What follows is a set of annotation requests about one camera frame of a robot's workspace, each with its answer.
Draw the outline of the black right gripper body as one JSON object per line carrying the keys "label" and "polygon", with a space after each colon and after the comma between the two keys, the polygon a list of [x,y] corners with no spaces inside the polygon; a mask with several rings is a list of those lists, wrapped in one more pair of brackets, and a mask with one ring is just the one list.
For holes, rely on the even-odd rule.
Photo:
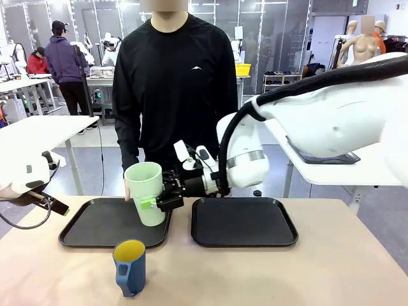
{"label": "black right gripper body", "polygon": [[206,197],[202,172],[182,171],[179,174],[182,186],[181,195],[187,198]]}

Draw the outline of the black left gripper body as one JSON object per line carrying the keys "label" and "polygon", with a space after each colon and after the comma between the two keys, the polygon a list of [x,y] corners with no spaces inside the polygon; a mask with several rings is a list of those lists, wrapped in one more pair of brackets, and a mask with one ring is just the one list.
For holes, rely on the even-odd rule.
{"label": "black left gripper body", "polygon": [[27,205],[46,205],[44,195],[38,194],[34,191],[28,191],[18,198],[12,199],[11,202],[17,206],[27,206]]}

